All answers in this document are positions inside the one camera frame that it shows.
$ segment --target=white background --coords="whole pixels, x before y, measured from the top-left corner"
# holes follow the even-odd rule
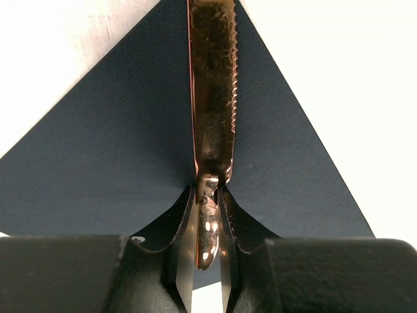
[[[0,157],[157,2],[2,3]],[[416,2],[242,2],[375,235],[417,246]]]

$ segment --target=shiny metal surface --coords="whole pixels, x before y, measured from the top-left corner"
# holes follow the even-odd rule
[[[234,9],[233,0],[188,1],[199,269],[207,269],[216,256],[218,210],[214,191],[232,174],[237,95]]]

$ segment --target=black leather mat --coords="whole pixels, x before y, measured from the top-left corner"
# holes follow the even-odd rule
[[[282,237],[372,236],[240,4],[237,16],[234,197]],[[131,234],[173,204],[194,180],[187,40],[185,0],[163,0],[0,160],[2,232]],[[220,279],[205,274],[195,287]]]

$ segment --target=serrated blade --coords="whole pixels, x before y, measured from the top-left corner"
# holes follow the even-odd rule
[[[232,174],[237,97],[233,0],[188,0],[190,73],[199,207],[196,266],[208,268],[218,250],[215,191]]]

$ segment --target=rose gold knife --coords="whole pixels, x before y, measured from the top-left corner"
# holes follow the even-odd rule
[[[188,0],[198,231],[195,263],[207,269],[218,251],[216,189],[232,174],[237,96],[233,0]]]

